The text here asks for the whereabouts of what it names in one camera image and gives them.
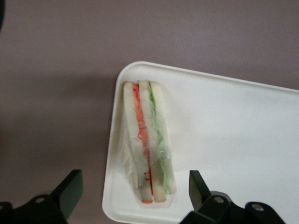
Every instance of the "sandwich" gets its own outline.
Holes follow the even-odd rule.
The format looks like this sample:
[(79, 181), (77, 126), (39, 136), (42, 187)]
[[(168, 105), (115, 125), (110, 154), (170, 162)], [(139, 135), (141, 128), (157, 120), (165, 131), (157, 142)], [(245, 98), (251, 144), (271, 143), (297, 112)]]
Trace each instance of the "sandwich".
[(123, 102), (134, 191), (143, 203), (165, 202), (176, 193), (176, 184), (160, 86), (125, 82)]

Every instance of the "gray surface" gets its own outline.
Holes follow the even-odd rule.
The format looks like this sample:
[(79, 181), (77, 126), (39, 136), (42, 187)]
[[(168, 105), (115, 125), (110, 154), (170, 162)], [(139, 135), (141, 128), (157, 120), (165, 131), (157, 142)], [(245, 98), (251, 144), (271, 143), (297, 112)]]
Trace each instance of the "gray surface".
[(0, 33), (0, 201), (83, 169), (71, 224), (101, 208), (121, 69), (149, 61), (299, 89), (299, 1), (8, 0)]

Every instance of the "red filling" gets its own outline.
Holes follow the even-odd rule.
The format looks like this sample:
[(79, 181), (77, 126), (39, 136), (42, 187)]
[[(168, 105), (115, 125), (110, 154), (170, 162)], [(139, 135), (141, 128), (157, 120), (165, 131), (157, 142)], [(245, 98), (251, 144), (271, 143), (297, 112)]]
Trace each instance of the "red filling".
[(143, 153), (146, 156), (148, 167), (149, 167), (149, 178), (145, 180), (150, 182), (150, 190), (151, 194), (153, 194), (153, 184), (151, 179), (151, 171), (150, 171), (150, 150), (149, 150), (149, 136), (146, 129), (146, 124), (143, 117), (141, 102), (140, 102), (140, 94), (139, 94), (139, 86), (137, 84), (133, 84), (133, 95), (134, 95), (134, 105), (135, 105), (135, 113), (137, 117), (139, 133), (138, 138), (142, 141)]

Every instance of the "white bread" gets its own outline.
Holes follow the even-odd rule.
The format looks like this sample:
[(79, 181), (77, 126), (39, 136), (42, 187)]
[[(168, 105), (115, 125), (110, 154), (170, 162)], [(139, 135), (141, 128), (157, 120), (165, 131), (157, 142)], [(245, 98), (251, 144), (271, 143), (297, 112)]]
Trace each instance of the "white bread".
[(163, 135), (164, 149), (167, 152), (167, 158), (163, 160), (163, 170), (165, 172), (164, 176), (164, 187), (170, 190), (170, 194), (174, 194), (177, 191), (175, 184), (174, 173), (172, 169), (171, 162), (171, 150), (170, 150), (170, 139), (168, 135), (168, 129), (165, 121), (166, 113), (162, 91), (159, 83), (149, 82), (152, 88), (153, 96), (156, 103), (156, 116), (159, 122), (159, 130)]
[(150, 93), (148, 90), (149, 82), (139, 81), (138, 83), (143, 117), (149, 137), (150, 170), (153, 197), (155, 202), (164, 202), (166, 201), (166, 192), (163, 186), (163, 170), (161, 168), (160, 160), (157, 156), (159, 141), (157, 129), (153, 123), (153, 116), (155, 115), (153, 114), (151, 107)]
[(152, 201), (150, 181), (147, 179), (149, 166), (143, 153), (142, 141), (138, 138), (139, 126), (135, 113), (133, 83), (125, 82), (123, 86), (123, 105), (124, 105), (124, 125), (129, 135), (129, 150), (132, 156), (131, 175), (134, 183), (133, 187), (138, 190), (142, 202), (149, 203)]

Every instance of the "wrapped sandwich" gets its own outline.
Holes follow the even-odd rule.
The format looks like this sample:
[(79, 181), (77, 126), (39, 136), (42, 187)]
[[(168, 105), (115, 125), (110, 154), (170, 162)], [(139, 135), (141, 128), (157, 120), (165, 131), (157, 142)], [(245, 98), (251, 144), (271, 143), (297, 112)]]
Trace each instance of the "wrapped sandwich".
[(176, 184), (159, 84), (125, 82), (122, 119), (125, 170), (135, 195), (142, 203), (165, 202)]

